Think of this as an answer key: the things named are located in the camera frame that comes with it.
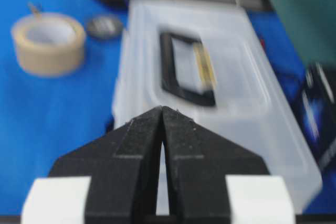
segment black object in box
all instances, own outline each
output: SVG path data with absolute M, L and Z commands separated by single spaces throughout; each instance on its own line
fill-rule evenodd
M 309 67 L 293 111 L 321 171 L 336 164 L 336 69 Z

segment roll of tape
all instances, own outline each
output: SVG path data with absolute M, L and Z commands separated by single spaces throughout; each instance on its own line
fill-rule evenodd
M 84 60 L 86 34 L 76 20 L 56 13 L 20 19 L 12 28 L 18 64 L 39 76 L 59 76 Z

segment clear plastic box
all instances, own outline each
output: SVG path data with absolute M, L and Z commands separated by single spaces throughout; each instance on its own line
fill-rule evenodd
M 195 105 L 162 89 L 163 30 L 201 38 L 213 65 L 216 107 Z M 179 43 L 174 43 L 174 51 L 179 83 L 202 89 L 192 51 Z M 187 0 L 131 0 L 122 52 L 112 106 L 116 127 L 166 105 L 262 156 L 270 172 L 284 178 L 297 214 L 319 192 L 320 172 L 242 8 Z M 160 178 L 162 214 L 167 213 L 166 196 L 160 196 L 164 183 Z

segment green object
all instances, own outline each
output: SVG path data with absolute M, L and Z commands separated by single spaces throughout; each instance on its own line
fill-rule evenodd
M 303 63 L 336 66 L 336 0 L 271 0 Z

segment blue table surface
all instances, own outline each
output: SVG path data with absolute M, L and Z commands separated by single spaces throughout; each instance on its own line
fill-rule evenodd
M 120 39 L 101 42 L 88 37 L 87 58 L 76 72 L 39 78 L 17 65 L 10 30 L 30 14 L 27 3 L 45 12 L 69 15 L 83 25 L 99 14 L 114 14 L 127 25 L 127 11 L 97 0 L 1 0 L 0 14 L 0 215 L 19 214 L 36 177 L 46 176 L 55 159 L 104 134 L 118 74 Z M 274 70 L 302 79 L 304 66 L 274 13 L 249 13 Z M 297 81 L 277 75 L 289 101 Z M 336 212 L 333 173 L 307 212 Z

